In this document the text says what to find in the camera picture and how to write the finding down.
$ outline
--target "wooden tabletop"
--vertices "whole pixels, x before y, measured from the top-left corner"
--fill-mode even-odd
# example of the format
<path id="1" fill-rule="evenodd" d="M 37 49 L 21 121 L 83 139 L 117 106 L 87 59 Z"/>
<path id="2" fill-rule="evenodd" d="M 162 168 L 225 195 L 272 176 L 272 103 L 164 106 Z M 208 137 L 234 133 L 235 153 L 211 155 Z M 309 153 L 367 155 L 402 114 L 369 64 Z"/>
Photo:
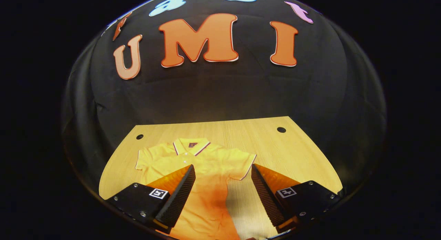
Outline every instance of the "wooden tabletop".
<path id="1" fill-rule="evenodd" d="M 283 127 L 286 132 L 279 132 Z M 185 124 L 137 125 L 112 154 L 101 175 L 99 195 L 108 199 L 133 182 L 138 150 L 172 143 L 177 138 L 207 138 L 210 142 L 257 154 L 254 163 L 298 182 L 314 180 L 334 193 L 343 186 L 328 159 L 288 116 Z M 241 239 L 260 240 L 277 235 L 251 179 L 230 179 L 226 205 Z"/>

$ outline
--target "orange letter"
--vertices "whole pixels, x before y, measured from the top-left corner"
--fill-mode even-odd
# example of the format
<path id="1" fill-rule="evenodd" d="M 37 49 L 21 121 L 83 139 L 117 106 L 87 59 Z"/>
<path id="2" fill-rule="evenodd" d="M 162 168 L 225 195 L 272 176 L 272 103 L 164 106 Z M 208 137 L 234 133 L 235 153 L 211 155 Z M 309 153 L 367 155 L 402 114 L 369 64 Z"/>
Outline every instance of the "orange letter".
<path id="1" fill-rule="evenodd" d="M 294 36 L 299 33 L 296 28 L 282 22 L 272 21 L 270 25 L 276 29 L 276 52 L 271 55 L 273 64 L 294 67 Z"/>
<path id="2" fill-rule="evenodd" d="M 123 27 L 124 23 L 126 23 L 127 17 L 129 17 L 132 14 L 132 12 L 130 12 L 129 14 L 127 14 L 116 26 L 116 30 L 115 30 L 115 34 L 113 35 L 113 40 L 114 41 L 117 36 L 120 34 L 121 32 L 121 27 Z"/>
<path id="3" fill-rule="evenodd" d="M 126 46 L 122 45 L 113 52 L 113 56 L 115 57 L 116 71 L 118 72 L 118 75 L 124 80 L 129 80 L 136 77 L 136 75 L 139 73 L 139 70 L 141 69 L 141 58 L 139 57 L 139 41 L 141 39 L 142 35 L 139 34 L 129 40 L 129 43 L 127 44 L 130 47 L 130 52 L 132 56 L 132 66 L 130 67 L 130 69 L 127 69 L 124 65 L 123 51 Z"/>
<path id="4" fill-rule="evenodd" d="M 202 47 L 208 41 L 208 51 L 204 59 L 209 62 L 236 61 L 238 53 L 233 50 L 233 22 L 237 20 L 232 14 L 212 14 L 205 19 L 196 32 L 183 19 L 176 19 L 159 26 L 164 32 L 165 58 L 162 67 L 168 68 L 184 63 L 184 57 L 178 54 L 178 44 L 185 55 L 196 62 Z"/>

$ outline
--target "shirt sleeve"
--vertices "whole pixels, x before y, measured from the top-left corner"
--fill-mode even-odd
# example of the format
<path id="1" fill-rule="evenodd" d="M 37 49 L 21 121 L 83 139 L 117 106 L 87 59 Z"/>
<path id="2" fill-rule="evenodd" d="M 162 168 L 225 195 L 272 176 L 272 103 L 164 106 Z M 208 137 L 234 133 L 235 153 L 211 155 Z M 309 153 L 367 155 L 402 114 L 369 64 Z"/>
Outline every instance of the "shirt sleeve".
<path id="1" fill-rule="evenodd" d="M 138 159 L 135 169 L 145 170 L 153 163 L 153 155 L 147 148 L 142 148 L 138 151 Z"/>
<path id="2" fill-rule="evenodd" d="M 224 167 L 229 168 L 229 177 L 242 180 L 247 176 L 257 154 L 250 154 L 239 149 L 230 149 L 224 158 Z"/>

